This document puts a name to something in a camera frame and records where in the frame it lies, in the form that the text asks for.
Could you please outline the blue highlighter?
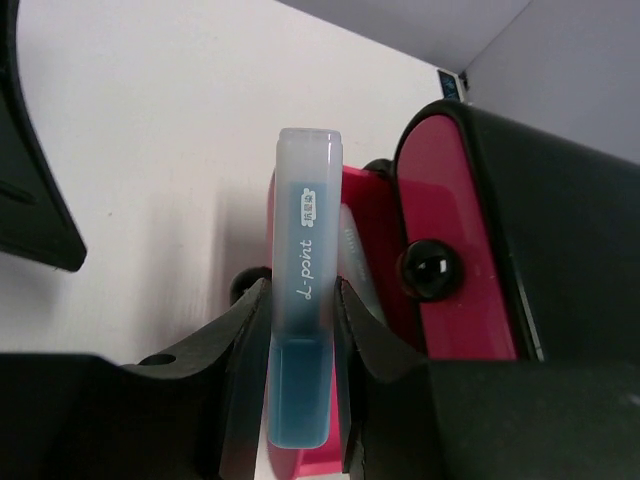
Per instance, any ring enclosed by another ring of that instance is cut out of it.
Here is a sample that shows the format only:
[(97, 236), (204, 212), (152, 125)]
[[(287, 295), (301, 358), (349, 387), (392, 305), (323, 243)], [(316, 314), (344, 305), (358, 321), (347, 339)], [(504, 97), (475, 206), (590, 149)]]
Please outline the blue highlighter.
[(339, 132), (280, 132), (274, 172), (268, 435), (282, 449), (318, 448), (329, 437), (342, 170)]

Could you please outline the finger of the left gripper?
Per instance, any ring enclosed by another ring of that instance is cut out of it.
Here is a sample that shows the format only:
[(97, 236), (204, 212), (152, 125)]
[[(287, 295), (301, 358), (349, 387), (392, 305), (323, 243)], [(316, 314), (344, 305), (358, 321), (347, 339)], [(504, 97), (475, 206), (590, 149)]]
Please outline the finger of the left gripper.
[(1, 3), (1, 251), (69, 272), (86, 246), (33, 129), (18, 72), (17, 1)]

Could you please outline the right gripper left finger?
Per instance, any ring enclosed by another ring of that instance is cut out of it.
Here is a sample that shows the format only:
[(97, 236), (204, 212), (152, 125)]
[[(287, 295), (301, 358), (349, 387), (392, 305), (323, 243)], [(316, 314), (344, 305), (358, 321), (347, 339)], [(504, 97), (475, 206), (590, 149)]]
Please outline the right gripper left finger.
[(1, 358), (5, 479), (250, 479), (271, 286), (140, 363), (85, 354)]

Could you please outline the pink top drawer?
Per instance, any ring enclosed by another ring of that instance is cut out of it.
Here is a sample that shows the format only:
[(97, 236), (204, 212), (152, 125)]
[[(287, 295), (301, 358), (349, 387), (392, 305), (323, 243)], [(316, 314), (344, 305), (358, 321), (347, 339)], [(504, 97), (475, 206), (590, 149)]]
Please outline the pink top drawer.
[(408, 243), (404, 278), (419, 299), (430, 357), (515, 359), (488, 230), (450, 117), (429, 116), (409, 133), (396, 182)]

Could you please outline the black drawer cabinet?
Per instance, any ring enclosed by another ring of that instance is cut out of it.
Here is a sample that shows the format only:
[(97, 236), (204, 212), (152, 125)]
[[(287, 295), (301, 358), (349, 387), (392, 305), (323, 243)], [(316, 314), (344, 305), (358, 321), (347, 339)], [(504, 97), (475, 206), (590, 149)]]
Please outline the black drawer cabinet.
[(639, 360), (639, 168), (439, 100), (461, 133), (506, 302), (515, 359)]

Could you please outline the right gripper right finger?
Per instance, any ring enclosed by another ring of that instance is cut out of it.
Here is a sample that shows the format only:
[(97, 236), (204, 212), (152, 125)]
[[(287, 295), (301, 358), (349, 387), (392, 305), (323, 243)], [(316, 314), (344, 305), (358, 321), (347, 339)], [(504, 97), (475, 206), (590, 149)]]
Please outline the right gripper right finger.
[(352, 479), (635, 479), (630, 364), (432, 360), (334, 287), (342, 468)]

